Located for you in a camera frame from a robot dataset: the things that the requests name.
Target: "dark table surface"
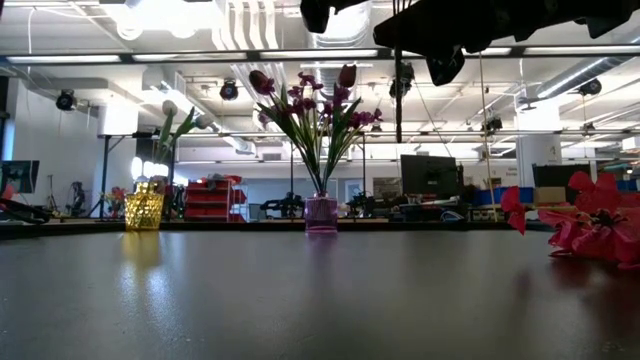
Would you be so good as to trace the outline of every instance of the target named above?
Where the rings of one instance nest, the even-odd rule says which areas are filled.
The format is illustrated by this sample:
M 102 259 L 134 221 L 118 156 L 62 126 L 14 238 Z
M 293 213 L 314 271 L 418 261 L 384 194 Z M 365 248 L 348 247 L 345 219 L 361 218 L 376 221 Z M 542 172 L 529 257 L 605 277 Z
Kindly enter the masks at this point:
M 0 359 L 640 359 L 640 274 L 549 236 L 0 242 Z

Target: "cardboard box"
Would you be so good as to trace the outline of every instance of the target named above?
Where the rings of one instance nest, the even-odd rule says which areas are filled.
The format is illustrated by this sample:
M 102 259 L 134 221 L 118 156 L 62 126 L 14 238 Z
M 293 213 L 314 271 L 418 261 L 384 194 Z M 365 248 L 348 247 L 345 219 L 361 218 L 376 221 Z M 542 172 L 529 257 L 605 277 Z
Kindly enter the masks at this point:
M 534 204 L 559 204 L 567 202 L 567 194 L 564 187 L 541 187 L 533 191 Z

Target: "red shelf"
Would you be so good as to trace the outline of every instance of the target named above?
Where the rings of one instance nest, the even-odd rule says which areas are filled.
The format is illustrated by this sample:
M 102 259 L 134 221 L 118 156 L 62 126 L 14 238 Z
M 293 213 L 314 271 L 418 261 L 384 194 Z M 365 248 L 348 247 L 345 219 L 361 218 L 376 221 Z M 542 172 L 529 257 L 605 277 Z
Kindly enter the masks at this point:
M 190 182 L 187 186 L 185 219 L 244 222 L 240 214 L 230 214 L 236 204 L 244 204 L 247 196 L 242 190 L 233 189 L 229 180 L 215 180 L 216 188 L 209 190 L 206 182 Z

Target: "computer monitor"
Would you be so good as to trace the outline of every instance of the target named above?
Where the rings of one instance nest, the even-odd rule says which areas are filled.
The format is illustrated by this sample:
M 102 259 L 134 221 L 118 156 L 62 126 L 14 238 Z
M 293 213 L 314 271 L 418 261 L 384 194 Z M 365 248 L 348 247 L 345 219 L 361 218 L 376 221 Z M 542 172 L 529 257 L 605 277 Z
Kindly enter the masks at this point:
M 36 189 L 40 161 L 2 161 L 0 162 L 0 191 L 7 185 L 21 194 L 31 194 Z
M 402 192 L 427 199 L 459 194 L 458 168 L 453 157 L 402 155 Z
M 533 168 L 533 182 L 536 187 L 563 187 L 567 201 L 571 204 L 576 200 L 578 191 L 569 187 L 569 180 L 573 174 L 583 171 L 591 175 L 591 166 L 588 164 L 575 165 L 531 165 Z

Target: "pillar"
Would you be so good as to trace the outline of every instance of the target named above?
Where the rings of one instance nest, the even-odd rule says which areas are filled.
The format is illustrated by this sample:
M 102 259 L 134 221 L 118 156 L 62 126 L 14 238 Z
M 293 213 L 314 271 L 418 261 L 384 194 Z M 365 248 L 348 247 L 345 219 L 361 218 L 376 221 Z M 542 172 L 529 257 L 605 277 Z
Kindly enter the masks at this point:
M 521 107 L 516 112 L 514 125 L 517 130 L 560 130 L 560 112 L 554 99 Z M 516 140 L 519 185 L 534 187 L 532 165 L 561 165 L 562 146 L 560 135 L 524 135 Z

